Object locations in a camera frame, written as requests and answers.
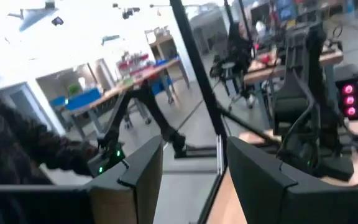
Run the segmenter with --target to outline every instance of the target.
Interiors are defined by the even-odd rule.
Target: camouflage jacket
[[[0,100],[0,184],[52,184],[42,163],[90,175],[86,161],[96,153],[89,143],[57,136]]]

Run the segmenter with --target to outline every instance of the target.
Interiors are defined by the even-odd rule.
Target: computer tower
[[[353,64],[335,68],[334,79],[338,108],[349,120],[358,120],[358,68]]]

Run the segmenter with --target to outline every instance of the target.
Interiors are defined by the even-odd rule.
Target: metal frame
[[[227,0],[224,0],[225,8],[227,11],[227,14],[229,16],[229,20],[232,22],[232,15],[230,7],[227,3]],[[217,147],[221,148],[221,152],[218,152],[218,162],[220,164],[221,169],[219,170],[219,173],[217,174],[214,184],[212,186],[212,189],[208,195],[207,201],[204,205],[203,210],[201,211],[200,217],[197,221],[197,223],[206,223],[209,213],[211,211],[214,199],[216,197],[216,194],[218,193],[218,190],[220,188],[221,182],[223,180],[223,176],[226,173],[227,169],[227,157],[226,157],[226,139],[227,139],[227,133],[222,121],[222,116],[225,116],[243,128],[248,129],[249,131],[255,133],[256,135],[262,137],[266,140],[266,143],[273,144],[275,146],[279,146],[280,143],[265,133],[263,131],[258,130],[257,128],[254,128],[250,126],[248,123],[244,122],[237,116],[231,114],[228,110],[223,108],[217,101],[214,91],[211,87],[211,84],[208,80],[208,76],[205,72],[204,65],[201,61],[201,57],[198,54],[196,48],[196,43],[193,38],[193,34],[190,28],[190,23],[187,19],[185,7],[181,3],[181,0],[170,0],[170,5],[172,7],[173,15],[175,16],[175,19],[177,21],[181,36],[183,38],[183,41],[185,43],[186,49],[188,50],[188,55],[191,61],[191,65],[193,66],[193,69],[195,71],[195,75],[198,81],[198,84],[201,89],[201,94],[205,100],[205,105],[208,110],[209,117],[211,118],[211,122],[213,125],[213,128],[215,130],[215,133],[218,137],[218,145]]]

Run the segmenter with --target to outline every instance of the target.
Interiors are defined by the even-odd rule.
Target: stool
[[[233,62],[224,63],[222,65],[222,76],[221,81],[224,85],[224,89],[226,90],[226,93],[228,97],[230,97],[231,101],[228,107],[228,110],[230,111],[232,109],[232,105],[237,102],[241,98],[241,91],[242,91],[242,82],[243,77],[241,74],[233,74],[233,67],[236,64]]]

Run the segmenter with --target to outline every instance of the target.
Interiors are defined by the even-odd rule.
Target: table
[[[349,127],[358,134],[358,121],[349,123]],[[266,131],[267,134],[273,135],[272,130]],[[262,140],[252,133],[242,133],[239,138],[248,143],[260,143]],[[358,183],[358,156],[354,160],[354,175],[349,183],[341,182],[330,178],[323,178],[325,182],[334,185],[350,185]],[[211,212],[209,213],[207,224],[246,224],[246,218],[242,212],[240,201],[237,197],[236,190],[227,169],[224,174],[222,184],[218,190]]]
[[[99,106],[100,104],[102,104],[102,103],[110,100],[111,98],[119,95],[119,97],[118,97],[118,99],[116,101],[116,104],[114,105],[114,108],[112,110],[112,114],[111,114],[111,117],[109,119],[109,123],[106,126],[107,128],[109,128],[111,123],[112,123],[112,121],[113,121],[113,119],[114,119],[114,117],[116,116],[116,113],[118,111],[118,108],[120,107],[120,104],[122,102],[122,99],[125,96],[126,91],[133,89],[135,86],[141,85],[145,80],[149,79],[150,77],[154,76],[155,74],[160,75],[160,78],[163,79],[162,83],[163,83],[164,88],[166,90],[167,89],[169,90],[169,86],[167,84],[167,81],[165,80],[166,77],[161,71],[165,70],[168,67],[171,67],[172,65],[174,65],[176,63],[179,63],[179,62],[180,62],[180,59],[175,58],[175,59],[172,59],[172,60],[170,60],[169,62],[167,62],[167,63],[165,63],[163,65],[143,70],[143,71],[141,71],[141,73],[139,73],[136,76],[134,76],[134,81],[131,84],[123,85],[123,83],[119,83],[113,89],[105,92],[104,95],[101,98],[97,99],[96,101],[94,101],[94,102],[92,102],[92,103],[90,103],[88,105],[84,105],[81,108],[71,110],[69,112],[70,118],[73,121],[74,127],[76,128],[76,130],[78,131],[80,136],[83,139],[86,139],[85,133],[82,130],[81,126],[76,122],[75,116],[78,116],[79,114],[83,114],[83,113],[88,113],[89,117],[91,118],[91,120],[92,120],[92,122],[94,124],[96,134],[98,136],[104,135],[105,132],[106,132],[106,128],[102,127],[102,125],[99,122],[98,116],[95,113],[95,109],[96,109],[97,106]],[[168,98],[171,98],[171,97],[172,97],[172,95],[170,94],[170,91],[169,91]],[[146,112],[146,110],[144,108],[144,105],[142,103],[140,103],[137,99],[135,99],[135,104],[138,107],[140,115],[142,115],[143,118],[146,118],[147,117],[147,112]]]
[[[336,85],[334,80],[334,65],[341,63],[343,60],[343,53],[340,50],[335,50],[335,52],[330,54],[322,54],[320,56],[320,65],[323,67],[326,84],[327,84],[327,91],[328,91],[328,98],[337,105],[337,91]],[[244,83],[253,83],[255,88],[255,96],[259,101],[260,109],[262,110],[262,119],[264,121],[264,128],[270,129],[272,128],[272,124],[269,120],[269,113],[266,105],[264,104],[264,96],[261,90],[261,83],[262,81],[268,80],[269,76],[269,83],[272,83],[272,78],[280,77],[285,74],[285,66],[278,65],[275,68],[265,68],[265,65],[261,62],[256,60],[252,61],[250,67],[248,68],[247,74],[244,76]]]

